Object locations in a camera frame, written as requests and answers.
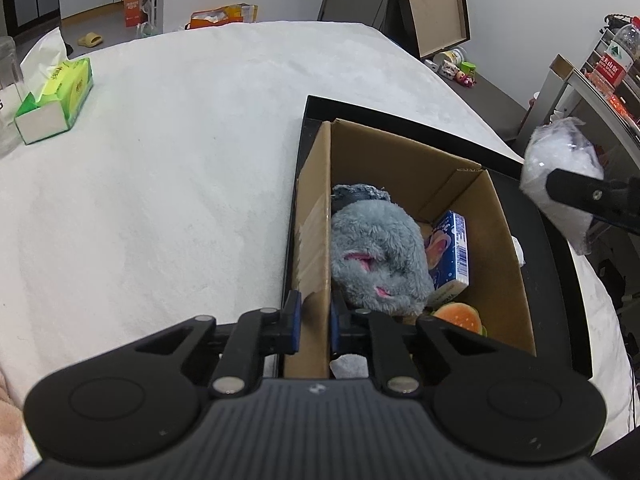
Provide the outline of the pink blanket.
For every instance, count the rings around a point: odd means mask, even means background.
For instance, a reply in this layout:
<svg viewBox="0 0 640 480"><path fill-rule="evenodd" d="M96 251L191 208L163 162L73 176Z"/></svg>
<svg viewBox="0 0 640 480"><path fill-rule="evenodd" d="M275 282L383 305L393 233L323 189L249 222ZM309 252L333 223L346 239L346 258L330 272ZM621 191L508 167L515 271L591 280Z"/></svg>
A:
<svg viewBox="0 0 640 480"><path fill-rule="evenodd" d="M22 411L15 405L0 374L0 479L21 478L24 467Z"/></svg>

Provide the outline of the grey desk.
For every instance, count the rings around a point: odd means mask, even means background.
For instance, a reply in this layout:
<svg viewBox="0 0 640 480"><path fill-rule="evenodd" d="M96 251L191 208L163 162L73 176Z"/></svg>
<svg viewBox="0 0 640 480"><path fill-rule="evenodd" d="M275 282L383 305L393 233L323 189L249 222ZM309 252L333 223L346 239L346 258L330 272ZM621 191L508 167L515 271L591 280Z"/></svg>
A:
<svg viewBox="0 0 640 480"><path fill-rule="evenodd" d="M620 148L639 167L639 128L614 110L611 103L593 87L588 78L563 55L549 66L544 83L525 114L512 148L523 155L534 130L555 118L592 118L588 138L602 148Z"/></svg>

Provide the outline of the brown cardboard box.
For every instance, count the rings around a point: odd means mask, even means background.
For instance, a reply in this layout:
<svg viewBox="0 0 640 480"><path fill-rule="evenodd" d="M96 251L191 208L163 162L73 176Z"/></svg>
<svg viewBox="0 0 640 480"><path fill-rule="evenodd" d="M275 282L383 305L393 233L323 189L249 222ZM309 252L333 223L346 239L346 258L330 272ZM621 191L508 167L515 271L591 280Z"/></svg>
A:
<svg viewBox="0 0 640 480"><path fill-rule="evenodd" d="M330 303L416 318L435 291L428 265L454 239L436 231L452 211L466 227L469 284L458 300L488 335L537 352L506 215L477 162L375 128L324 122L296 182L292 286L303 297L300 346L287 378L327 378Z"/></svg>

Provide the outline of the blue tissue pack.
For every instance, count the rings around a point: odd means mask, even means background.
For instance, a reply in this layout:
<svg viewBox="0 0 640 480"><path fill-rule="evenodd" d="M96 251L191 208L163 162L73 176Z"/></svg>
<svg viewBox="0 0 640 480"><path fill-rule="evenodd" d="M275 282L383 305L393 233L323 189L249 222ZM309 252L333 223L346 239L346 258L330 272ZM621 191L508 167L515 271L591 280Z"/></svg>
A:
<svg viewBox="0 0 640 480"><path fill-rule="evenodd" d="M457 298L470 284L465 218L447 211L424 245L428 274L434 285L427 307L435 309Z"/></svg>

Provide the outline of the grey plush mouse toy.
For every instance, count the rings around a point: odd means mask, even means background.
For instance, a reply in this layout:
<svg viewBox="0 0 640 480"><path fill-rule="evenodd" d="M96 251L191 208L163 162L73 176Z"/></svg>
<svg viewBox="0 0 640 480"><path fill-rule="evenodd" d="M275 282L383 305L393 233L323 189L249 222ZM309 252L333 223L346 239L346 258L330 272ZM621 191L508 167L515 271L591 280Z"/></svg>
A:
<svg viewBox="0 0 640 480"><path fill-rule="evenodd" d="M362 200L331 218L332 280L356 308L417 316L434 292L416 222L385 200Z"/></svg>

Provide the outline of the burger plush toy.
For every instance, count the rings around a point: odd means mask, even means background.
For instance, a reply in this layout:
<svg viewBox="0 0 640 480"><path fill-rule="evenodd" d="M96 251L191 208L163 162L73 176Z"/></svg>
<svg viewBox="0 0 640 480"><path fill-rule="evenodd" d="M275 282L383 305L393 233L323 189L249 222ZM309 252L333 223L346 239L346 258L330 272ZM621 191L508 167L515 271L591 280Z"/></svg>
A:
<svg viewBox="0 0 640 480"><path fill-rule="evenodd" d="M476 309L463 302L450 302L436 309L432 315L435 318L454 324L464 330L468 330L480 336L486 336L486 328L483 325L480 314Z"/></svg>

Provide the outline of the black lid with brown inside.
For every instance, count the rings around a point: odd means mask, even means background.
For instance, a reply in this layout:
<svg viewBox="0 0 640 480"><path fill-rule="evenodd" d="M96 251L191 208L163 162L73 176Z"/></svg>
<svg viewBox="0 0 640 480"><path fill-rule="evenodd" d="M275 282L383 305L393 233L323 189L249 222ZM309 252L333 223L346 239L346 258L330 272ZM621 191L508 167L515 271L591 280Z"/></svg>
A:
<svg viewBox="0 0 640 480"><path fill-rule="evenodd" d="M416 58L429 58L471 39L466 0L396 1L400 44Z"/></svg>

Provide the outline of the clear plastic filling bag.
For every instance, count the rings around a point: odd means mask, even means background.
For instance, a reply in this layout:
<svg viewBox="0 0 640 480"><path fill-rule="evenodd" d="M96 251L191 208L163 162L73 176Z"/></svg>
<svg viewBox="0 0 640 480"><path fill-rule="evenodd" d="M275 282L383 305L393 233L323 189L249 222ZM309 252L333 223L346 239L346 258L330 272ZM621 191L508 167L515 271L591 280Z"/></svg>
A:
<svg viewBox="0 0 640 480"><path fill-rule="evenodd" d="M582 134L577 118L557 119L535 129L526 146L520 189L570 243L577 255L587 255L587 234L593 214L564 204L575 196L579 179L603 180L596 150Z"/></svg>

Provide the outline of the toys pile on bench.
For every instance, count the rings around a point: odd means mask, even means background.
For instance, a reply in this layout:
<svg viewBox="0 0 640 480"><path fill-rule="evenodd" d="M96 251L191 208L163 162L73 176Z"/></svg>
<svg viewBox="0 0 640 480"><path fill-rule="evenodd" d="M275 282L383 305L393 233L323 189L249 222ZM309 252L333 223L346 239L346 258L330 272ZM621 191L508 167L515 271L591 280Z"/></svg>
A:
<svg viewBox="0 0 640 480"><path fill-rule="evenodd" d="M476 65L466 59L462 48L438 52L423 63L437 75L462 87L472 88L475 84Z"/></svg>

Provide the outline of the orange cardboard box on floor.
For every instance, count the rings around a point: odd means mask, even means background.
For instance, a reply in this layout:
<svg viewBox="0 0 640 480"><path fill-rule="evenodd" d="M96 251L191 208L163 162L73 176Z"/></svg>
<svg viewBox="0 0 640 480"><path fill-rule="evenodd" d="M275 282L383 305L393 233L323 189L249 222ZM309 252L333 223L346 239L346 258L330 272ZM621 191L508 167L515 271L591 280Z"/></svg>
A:
<svg viewBox="0 0 640 480"><path fill-rule="evenodd" d="M126 27L137 27L148 21L145 5L148 0L122 0Z"/></svg>

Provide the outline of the clear water jar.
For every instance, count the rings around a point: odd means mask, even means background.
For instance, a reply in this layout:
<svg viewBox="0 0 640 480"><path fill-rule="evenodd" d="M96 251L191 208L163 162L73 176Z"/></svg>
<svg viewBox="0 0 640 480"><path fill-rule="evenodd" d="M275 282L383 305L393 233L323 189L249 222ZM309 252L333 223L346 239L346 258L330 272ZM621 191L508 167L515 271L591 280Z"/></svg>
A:
<svg viewBox="0 0 640 480"><path fill-rule="evenodd" d="M3 36L0 44L0 156L11 153L22 143L15 125L15 114L26 96L24 78L14 40Z"/></svg>

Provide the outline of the white wad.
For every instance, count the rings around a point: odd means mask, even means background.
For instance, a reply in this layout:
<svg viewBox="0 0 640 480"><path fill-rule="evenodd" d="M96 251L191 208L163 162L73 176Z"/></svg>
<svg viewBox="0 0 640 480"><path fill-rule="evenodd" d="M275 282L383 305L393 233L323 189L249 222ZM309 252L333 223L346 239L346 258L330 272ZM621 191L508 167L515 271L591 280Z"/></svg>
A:
<svg viewBox="0 0 640 480"><path fill-rule="evenodd" d="M330 362L330 370L336 379L368 378L368 362L358 354L344 354Z"/></svg>

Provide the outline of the orange shopping bag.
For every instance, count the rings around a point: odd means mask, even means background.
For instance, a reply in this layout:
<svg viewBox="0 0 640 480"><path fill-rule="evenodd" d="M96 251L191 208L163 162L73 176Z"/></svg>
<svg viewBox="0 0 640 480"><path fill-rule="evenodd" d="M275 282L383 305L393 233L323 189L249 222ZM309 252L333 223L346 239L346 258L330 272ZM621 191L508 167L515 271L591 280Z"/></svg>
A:
<svg viewBox="0 0 640 480"><path fill-rule="evenodd" d="M230 23L255 23L258 6L250 3L229 4L220 8L196 11L186 23L186 29L222 26Z"/></svg>

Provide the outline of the plastic water bottle red label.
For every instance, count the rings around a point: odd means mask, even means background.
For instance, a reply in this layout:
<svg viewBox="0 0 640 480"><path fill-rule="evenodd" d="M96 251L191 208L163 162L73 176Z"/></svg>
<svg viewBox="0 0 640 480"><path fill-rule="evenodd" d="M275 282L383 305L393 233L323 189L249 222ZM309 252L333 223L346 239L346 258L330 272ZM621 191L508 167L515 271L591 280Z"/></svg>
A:
<svg viewBox="0 0 640 480"><path fill-rule="evenodd" d="M639 58L639 18L634 16L608 44L589 80L605 99L609 99Z"/></svg>

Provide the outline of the green tissue box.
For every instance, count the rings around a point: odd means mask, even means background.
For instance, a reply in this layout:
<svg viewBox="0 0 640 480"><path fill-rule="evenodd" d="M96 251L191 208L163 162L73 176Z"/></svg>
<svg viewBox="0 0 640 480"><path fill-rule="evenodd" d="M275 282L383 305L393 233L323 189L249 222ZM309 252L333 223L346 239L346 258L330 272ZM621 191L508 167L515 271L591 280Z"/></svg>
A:
<svg viewBox="0 0 640 480"><path fill-rule="evenodd" d="M90 60L70 60L61 31L55 28L27 52L21 70L28 93L14 122L22 141L35 144L70 130L93 88Z"/></svg>

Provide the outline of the black shallow tray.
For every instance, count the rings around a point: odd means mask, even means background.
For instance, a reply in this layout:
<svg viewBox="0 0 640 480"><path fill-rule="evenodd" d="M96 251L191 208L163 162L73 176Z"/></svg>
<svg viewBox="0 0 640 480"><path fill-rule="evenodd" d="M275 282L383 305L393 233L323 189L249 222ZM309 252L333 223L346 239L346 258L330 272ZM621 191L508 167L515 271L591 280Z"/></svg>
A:
<svg viewBox="0 0 640 480"><path fill-rule="evenodd" d="M489 336L586 377L587 317L570 248L518 187L522 166L417 122L310 96L300 128L285 290L302 294L299 350L286 377L325 378L330 360L331 188L369 183L420 226L462 214L471 283L462 300Z"/></svg>

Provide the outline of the yellow slipper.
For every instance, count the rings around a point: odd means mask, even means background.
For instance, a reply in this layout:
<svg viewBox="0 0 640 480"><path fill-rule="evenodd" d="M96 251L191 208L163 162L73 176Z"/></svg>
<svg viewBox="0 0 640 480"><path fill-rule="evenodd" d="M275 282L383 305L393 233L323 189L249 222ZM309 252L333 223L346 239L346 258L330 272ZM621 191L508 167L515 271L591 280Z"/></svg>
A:
<svg viewBox="0 0 640 480"><path fill-rule="evenodd" d="M93 49L103 44L103 37L95 32L87 32L77 40L77 44L79 47Z"/></svg>

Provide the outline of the blue denim plush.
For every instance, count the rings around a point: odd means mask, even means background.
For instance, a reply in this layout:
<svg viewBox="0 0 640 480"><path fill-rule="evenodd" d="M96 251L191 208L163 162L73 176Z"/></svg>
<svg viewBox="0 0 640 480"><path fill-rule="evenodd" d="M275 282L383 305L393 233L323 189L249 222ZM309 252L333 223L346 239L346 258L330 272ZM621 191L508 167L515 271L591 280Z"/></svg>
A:
<svg viewBox="0 0 640 480"><path fill-rule="evenodd" d="M370 184L337 184L331 190L331 210L335 214L344 207L362 200L390 201L390 193Z"/></svg>

